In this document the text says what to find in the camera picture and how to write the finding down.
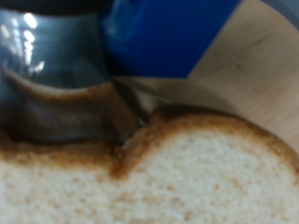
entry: wooden surface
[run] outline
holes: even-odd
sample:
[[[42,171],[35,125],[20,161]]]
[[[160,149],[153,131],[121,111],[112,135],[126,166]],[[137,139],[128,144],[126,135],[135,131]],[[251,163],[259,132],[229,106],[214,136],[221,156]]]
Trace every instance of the wooden surface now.
[[[299,152],[299,32],[258,0],[240,5],[188,79],[138,81],[249,119]]]

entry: stainless steel surface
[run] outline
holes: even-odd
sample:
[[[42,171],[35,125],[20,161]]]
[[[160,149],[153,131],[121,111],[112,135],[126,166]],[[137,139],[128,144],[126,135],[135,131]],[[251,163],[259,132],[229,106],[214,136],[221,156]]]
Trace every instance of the stainless steel surface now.
[[[138,117],[140,125],[150,120],[150,114],[159,106],[171,104],[161,92],[136,81],[121,82],[112,80],[116,91]]]
[[[169,104],[107,75],[95,14],[47,17],[0,9],[0,125],[14,138],[123,143]]]
[[[0,63],[21,77],[79,89],[109,81],[97,16],[41,16],[0,9]]]
[[[0,123],[15,140],[69,142],[102,138],[123,143],[139,121],[112,84],[67,90],[3,71]]]

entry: bread slice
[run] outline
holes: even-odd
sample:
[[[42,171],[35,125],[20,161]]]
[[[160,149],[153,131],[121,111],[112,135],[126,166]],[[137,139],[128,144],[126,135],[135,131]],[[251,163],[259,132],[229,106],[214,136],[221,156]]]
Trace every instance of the bread slice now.
[[[124,146],[1,133],[0,223],[299,222],[299,159],[243,119],[168,105]]]

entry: toasted crust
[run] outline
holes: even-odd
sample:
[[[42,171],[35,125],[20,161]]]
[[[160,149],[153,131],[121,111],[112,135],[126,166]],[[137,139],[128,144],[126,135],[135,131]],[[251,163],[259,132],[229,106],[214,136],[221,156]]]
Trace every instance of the toasted crust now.
[[[299,179],[299,156],[277,136],[240,117],[190,105],[167,105],[156,110],[149,125],[122,147],[125,153],[120,167],[129,175],[148,155],[161,150],[167,139],[194,130],[228,133],[258,143],[286,163]]]
[[[124,179],[148,155],[158,153],[167,139],[194,130],[223,132],[259,143],[299,178],[298,155],[275,135],[239,117],[189,105],[161,107],[122,147],[101,140],[52,146],[15,143],[0,132],[0,159],[24,166],[42,163],[53,169],[103,168],[112,178]]]

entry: blue object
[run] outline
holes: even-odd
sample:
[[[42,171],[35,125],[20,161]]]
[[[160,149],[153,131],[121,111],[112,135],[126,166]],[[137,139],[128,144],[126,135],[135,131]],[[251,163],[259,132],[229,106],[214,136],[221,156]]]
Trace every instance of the blue object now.
[[[101,20],[110,74],[185,78],[240,0],[115,0]]]

